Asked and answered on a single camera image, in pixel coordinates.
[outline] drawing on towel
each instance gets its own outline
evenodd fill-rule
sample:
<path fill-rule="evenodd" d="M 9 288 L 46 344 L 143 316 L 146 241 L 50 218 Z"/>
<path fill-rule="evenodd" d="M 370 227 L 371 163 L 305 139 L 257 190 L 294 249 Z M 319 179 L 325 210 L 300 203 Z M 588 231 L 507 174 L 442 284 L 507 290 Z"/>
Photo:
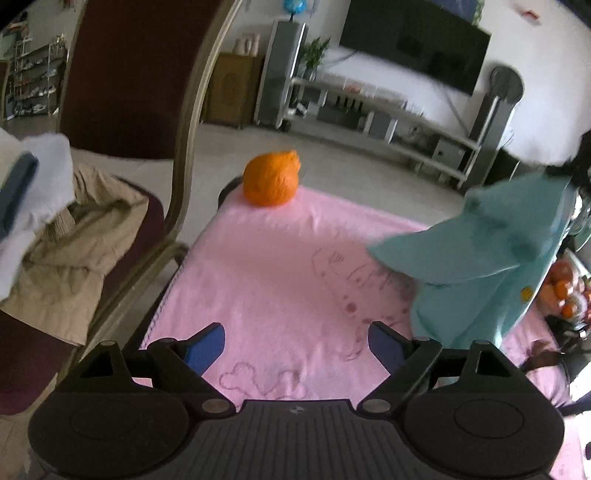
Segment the drawing on towel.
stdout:
<path fill-rule="evenodd" d="M 219 384 L 226 390 L 238 392 L 242 399 L 235 402 L 237 408 L 247 399 L 257 400 L 303 400 L 308 395 L 308 389 L 301 382 L 300 372 L 297 370 L 282 370 L 277 374 L 275 384 L 264 390 L 257 383 L 256 368 L 248 362 L 238 362 L 231 372 L 220 375 Z"/>
<path fill-rule="evenodd" d="M 336 354 L 355 360 L 367 346 L 369 325 L 384 322 L 409 338 L 410 306 L 415 296 L 412 278 L 379 265 L 360 242 L 340 242 L 312 256 L 314 275 L 322 280 L 355 327 Z"/>

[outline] teal cloth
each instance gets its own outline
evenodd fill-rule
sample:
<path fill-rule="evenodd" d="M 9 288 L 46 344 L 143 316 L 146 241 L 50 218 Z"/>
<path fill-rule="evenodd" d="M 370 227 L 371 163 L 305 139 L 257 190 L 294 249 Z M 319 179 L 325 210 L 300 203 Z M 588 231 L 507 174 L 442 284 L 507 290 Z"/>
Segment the teal cloth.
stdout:
<path fill-rule="evenodd" d="M 424 232 L 368 248 L 380 263 L 419 282 L 416 336 L 446 348 L 474 340 L 501 345 L 525 314 L 553 263 L 574 210 L 568 177 L 532 173 L 466 195 L 463 212 Z"/>

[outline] pink towel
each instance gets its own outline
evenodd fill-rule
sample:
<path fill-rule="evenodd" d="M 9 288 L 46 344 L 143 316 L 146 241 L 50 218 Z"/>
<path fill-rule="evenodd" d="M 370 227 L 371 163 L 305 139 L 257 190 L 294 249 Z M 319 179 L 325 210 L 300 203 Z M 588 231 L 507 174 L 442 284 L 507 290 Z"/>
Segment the pink towel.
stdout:
<path fill-rule="evenodd" d="M 237 406 L 248 398 L 349 398 L 356 406 L 388 376 L 367 347 L 369 324 L 411 337 L 415 292 L 412 279 L 382 268 L 365 246 L 424 228 L 303 187 L 275 209 L 250 206 L 237 189 L 191 248 L 143 347 L 220 322 L 226 348 L 204 378 Z M 526 318 L 508 336 L 515 362 L 535 339 L 553 342 L 539 315 Z M 532 380 L 564 394 L 564 378 L 546 370 Z"/>

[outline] chair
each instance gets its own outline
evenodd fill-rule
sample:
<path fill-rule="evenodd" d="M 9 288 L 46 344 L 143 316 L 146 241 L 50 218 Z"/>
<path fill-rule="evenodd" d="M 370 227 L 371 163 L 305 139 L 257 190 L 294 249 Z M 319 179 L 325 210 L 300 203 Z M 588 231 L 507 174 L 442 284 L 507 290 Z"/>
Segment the chair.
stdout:
<path fill-rule="evenodd" d="M 0 60 L 0 125 L 6 121 L 6 87 L 10 74 L 10 60 Z"/>
<path fill-rule="evenodd" d="M 173 159 L 170 207 L 149 192 L 131 249 L 105 279 L 87 345 L 75 348 L 0 312 L 0 416 L 28 411 L 108 338 L 147 285 L 187 247 L 176 242 L 191 190 L 207 83 L 241 0 L 87 0 L 66 67 L 58 132 L 72 147 Z"/>

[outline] tv stand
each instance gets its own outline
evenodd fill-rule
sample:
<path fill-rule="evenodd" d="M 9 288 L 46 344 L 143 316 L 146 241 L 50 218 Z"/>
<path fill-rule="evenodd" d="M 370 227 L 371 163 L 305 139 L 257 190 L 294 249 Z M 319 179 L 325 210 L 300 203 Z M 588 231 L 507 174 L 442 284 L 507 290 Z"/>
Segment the tv stand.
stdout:
<path fill-rule="evenodd" d="M 365 119 L 365 127 L 363 129 L 350 129 L 325 121 L 320 121 L 310 114 L 306 116 L 290 114 L 289 103 L 294 87 L 299 88 L 299 98 L 302 98 L 305 89 L 319 90 L 319 106 L 324 105 L 328 93 L 336 94 L 349 100 L 355 100 L 356 102 L 363 102 L 363 110 L 369 111 L 369 114 Z M 456 188 L 458 189 L 460 189 L 463 186 L 463 183 L 467 180 L 476 160 L 476 156 L 480 151 L 480 145 L 477 142 L 474 142 L 474 140 L 464 137 L 456 132 L 450 131 L 438 123 L 423 118 L 422 116 L 416 115 L 412 112 L 408 112 L 384 100 L 379 100 L 360 93 L 351 92 L 347 89 L 331 85 L 329 83 L 311 82 L 309 80 L 294 77 L 289 82 L 288 95 L 284 98 L 285 101 L 280 106 L 280 115 L 278 122 L 275 125 L 276 128 L 281 128 L 283 131 L 292 131 L 305 135 L 311 135 L 313 137 L 333 141 L 342 145 L 347 145 L 349 147 L 369 151 L 386 158 L 393 158 L 396 156 L 410 158 L 414 160 L 419 166 L 426 165 L 435 168 L 444 176 L 449 176 L 453 179 L 456 179 Z M 376 112 L 385 113 L 392 118 L 390 128 L 388 128 L 388 133 L 382 140 L 370 137 L 368 135 L 372 119 Z M 407 123 L 419 125 L 423 129 L 438 135 L 441 140 L 465 150 L 466 154 L 469 156 L 466 167 L 463 169 L 452 168 L 445 163 L 435 160 L 433 157 L 425 155 L 423 152 L 416 150 L 413 147 L 392 141 L 393 133 L 395 132 L 396 123 L 398 120 L 404 120 Z"/>

